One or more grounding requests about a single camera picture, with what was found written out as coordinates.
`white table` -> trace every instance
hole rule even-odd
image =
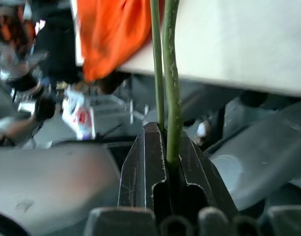
[[[180,0],[175,43],[181,79],[301,95],[301,0]],[[151,43],[120,70],[153,74]]]

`plant stem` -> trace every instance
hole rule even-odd
[[[159,20],[159,0],[151,0],[151,24],[152,24],[152,45],[155,63],[155,83],[156,83],[156,104],[158,113],[158,126],[160,131],[164,131],[164,83],[161,58],[161,38]]]
[[[174,43],[178,6],[179,0],[165,0],[163,52],[165,89],[169,110],[166,158],[172,172],[174,172],[179,163],[178,155],[182,130],[179,76]]]

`orange fabric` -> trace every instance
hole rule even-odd
[[[93,82],[124,63],[151,33],[150,0],[77,0],[83,71]]]

